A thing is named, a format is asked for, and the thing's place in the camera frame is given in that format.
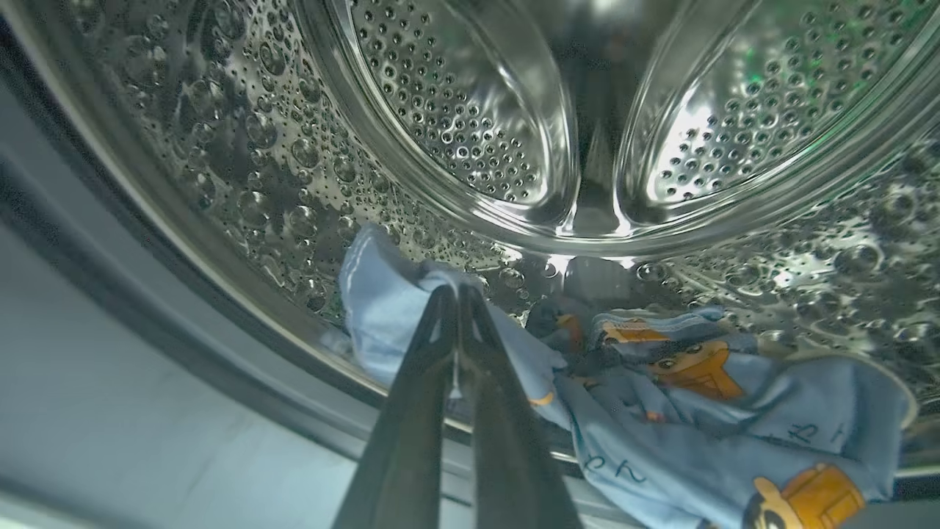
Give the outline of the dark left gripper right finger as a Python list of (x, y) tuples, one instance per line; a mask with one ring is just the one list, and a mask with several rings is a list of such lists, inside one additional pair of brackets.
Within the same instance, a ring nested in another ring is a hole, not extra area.
[(477, 528), (581, 528), (494, 319), (460, 286), (461, 388), (473, 408)]

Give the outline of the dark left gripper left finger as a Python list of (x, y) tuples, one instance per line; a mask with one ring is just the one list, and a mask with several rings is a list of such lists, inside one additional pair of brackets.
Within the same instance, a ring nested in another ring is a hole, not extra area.
[(450, 286), (427, 301), (344, 497), (336, 528), (436, 528), (440, 519), (444, 396), (458, 338)]

